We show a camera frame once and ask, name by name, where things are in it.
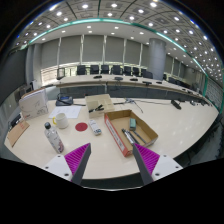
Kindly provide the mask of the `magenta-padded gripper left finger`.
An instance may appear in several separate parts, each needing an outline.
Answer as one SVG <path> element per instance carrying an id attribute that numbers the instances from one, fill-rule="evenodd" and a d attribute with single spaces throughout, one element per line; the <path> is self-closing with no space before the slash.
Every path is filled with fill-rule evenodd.
<path id="1" fill-rule="evenodd" d="M 43 167 L 43 170 L 80 185 L 90 154 L 91 144 L 87 143 L 65 156 L 56 155 Z"/>

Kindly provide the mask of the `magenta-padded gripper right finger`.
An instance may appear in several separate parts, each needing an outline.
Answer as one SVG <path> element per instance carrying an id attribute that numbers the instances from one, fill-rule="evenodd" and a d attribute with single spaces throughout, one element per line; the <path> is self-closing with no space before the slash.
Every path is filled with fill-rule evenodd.
<path id="1" fill-rule="evenodd" d="M 145 185 L 182 169 L 182 166 L 168 155 L 159 155 L 138 144 L 133 145 L 133 154 Z"/>

